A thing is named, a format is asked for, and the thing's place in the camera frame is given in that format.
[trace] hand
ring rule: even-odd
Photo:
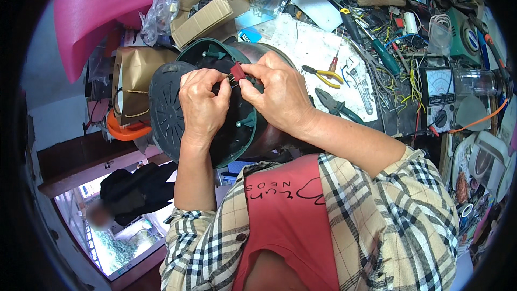
[[[215,95],[211,90],[217,82],[221,82],[221,86]],[[181,141],[198,147],[210,147],[226,119],[231,93],[227,75],[213,68],[184,74],[178,94],[185,122]]]
[[[293,136],[310,126],[316,108],[309,101],[305,79],[276,53],[269,51],[256,64],[243,64],[242,70],[264,84],[260,93],[248,80],[239,81],[244,100],[271,125]]]

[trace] paper bag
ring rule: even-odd
[[[113,68],[113,108],[120,126],[149,119],[149,84],[154,72],[177,54],[154,47],[119,47]]]

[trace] yellow-handled pliers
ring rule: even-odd
[[[334,88],[334,89],[339,89],[341,88],[340,85],[336,85],[336,84],[333,84],[332,82],[330,82],[329,80],[327,80],[323,75],[327,76],[329,79],[331,79],[332,77],[334,77],[339,83],[343,83],[343,80],[341,79],[341,77],[339,75],[337,75],[335,72],[332,72],[332,71],[322,71],[322,70],[316,70],[314,68],[311,68],[311,67],[308,67],[307,65],[302,65],[301,66],[302,70],[304,70],[305,72],[307,73],[310,73],[310,74],[315,74],[321,81],[323,81],[324,84],[326,84],[327,86],[331,87],[331,88]]]

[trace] white capacitor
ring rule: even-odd
[[[404,26],[407,34],[416,34],[417,33],[417,21],[415,19],[415,14],[412,12],[404,13]]]

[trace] red t-shirt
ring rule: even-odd
[[[242,290],[259,250],[282,256],[309,290],[339,290],[317,154],[244,181],[250,235],[233,290]]]

